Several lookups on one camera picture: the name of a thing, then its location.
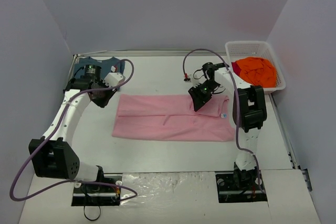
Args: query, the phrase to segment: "pink towel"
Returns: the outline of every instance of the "pink towel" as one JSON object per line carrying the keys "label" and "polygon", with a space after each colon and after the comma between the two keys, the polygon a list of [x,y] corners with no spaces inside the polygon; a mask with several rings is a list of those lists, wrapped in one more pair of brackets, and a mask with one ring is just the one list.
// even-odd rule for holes
{"label": "pink towel", "polygon": [[120,95],[112,136],[164,141],[231,141],[228,97],[214,95],[193,110],[186,95]]}

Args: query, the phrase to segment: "folded cloth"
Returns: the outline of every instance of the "folded cloth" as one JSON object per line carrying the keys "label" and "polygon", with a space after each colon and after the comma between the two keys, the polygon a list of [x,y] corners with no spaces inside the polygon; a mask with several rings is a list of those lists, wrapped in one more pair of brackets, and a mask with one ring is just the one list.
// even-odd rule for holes
{"label": "folded cloth", "polygon": [[241,69],[237,74],[244,81],[263,88],[274,88],[277,84],[277,70],[272,63],[263,58],[247,57],[237,60],[237,65]]}
{"label": "folded cloth", "polygon": [[163,141],[231,141],[228,97],[214,95],[197,112],[189,95],[120,95],[112,136]]}

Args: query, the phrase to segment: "laundry basket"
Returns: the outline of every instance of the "laundry basket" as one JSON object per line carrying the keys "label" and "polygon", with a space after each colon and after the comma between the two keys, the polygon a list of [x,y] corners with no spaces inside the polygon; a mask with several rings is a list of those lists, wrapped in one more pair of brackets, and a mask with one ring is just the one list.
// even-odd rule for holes
{"label": "laundry basket", "polygon": [[232,68],[232,61],[244,59],[247,57],[260,57],[268,59],[277,69],[277,84],[274,88],[264,88],[265,94],[271,94],[276,90],[286,87],[285,79],[281,73],[275,53],[271,46],[264,41],[230,41],[225,44],[228,64]]}

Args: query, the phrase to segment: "white wall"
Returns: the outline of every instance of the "white wall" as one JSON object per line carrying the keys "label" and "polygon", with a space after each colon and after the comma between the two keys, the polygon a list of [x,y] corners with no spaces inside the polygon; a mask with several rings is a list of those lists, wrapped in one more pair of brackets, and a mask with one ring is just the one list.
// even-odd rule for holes
{"label": "white wall", "polygon": [[266,40],[287,0],[44,0],[73,53]]}
{"label": "white wall", "polygon": [[[12,180],[61,102],[71,54],[42,0],[0,0],[0,222],[18,223],[23,202],[9,198]],[[29,166],[15,194],[27,195]]]}
{"label": "white wall", "polygon": [[336,0],[288,0],[268,41],[287,87],[274,95],[322,223],[336,223]]}

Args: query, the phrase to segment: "white tabletop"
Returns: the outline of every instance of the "white tabletop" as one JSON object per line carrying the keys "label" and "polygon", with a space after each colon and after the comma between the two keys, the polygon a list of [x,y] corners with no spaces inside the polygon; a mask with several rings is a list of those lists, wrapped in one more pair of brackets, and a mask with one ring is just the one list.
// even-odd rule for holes
{"label": "white tabletop", "polygon": [[[234,142],[142,141],[112,137],[120,93],[163,95],[187,94],[183,81],[182,56],[119,57],[135,65],[132,80],[101,109],[91,103],[83,113],[73,136],[72,148],[81,161],[100,165],[108,173],[202,172],[232,170],[237,155]],[[193,73],[206,62],[219,63],[213,56],[194,56],[186,61]],[[124,75],[130,73],[127,64]],[[291,169],[287,150],[270,102],[265,96],[267,120],[261,128],[257,157],[261,169]]]}
{"label": "white tabletop", "polygon": [[[128,58],[136,69],[133,79],[122,87],[122,93],[186,94],[190,88],[189,83],[183,82],[180,56]],[[190,57],[187,72],[208,61],[219,62],[216,57]],[[127,66],[124,74],[127,76],[129,72]],[[268,118],[261,129],[257,151],[268,202],[234,204],[218,203],[215,174],[210,172],[232,170],[237,154],[234,142],[160,142],[112,137],[119,96],[118,92],[104,109],[90,104],[72,142],[82,161],[102,166],[105,173],[124,173],[123,185],[139,193],[119,207],[102,207],[96,223],[319,223],[301,171],[291,169],[268,96]],[[192,173],[152,173],[185,171]],[[29,194],[56,181],[34,176]],[[87,223],[83,208],[70,206],[72,187],[63,184],[26,201],[20,224]],[[97,208],[88,207],[87,214],[94,218]]]}
{"label": "white tabletop", "polygon": [[[139,196],[119,207],[102,207],[95,223],[320,223],[300,170],[264,170],[263,177],[268,202],[220,204],[213,172],[124,174],[123,185]],[[29,194],[56,181],[34,176]],[[19,224],[89,223],[83,207],[70,206],[72,189],[63,184],[27,200]],[[95,218],[98,208],[86,213]]]}

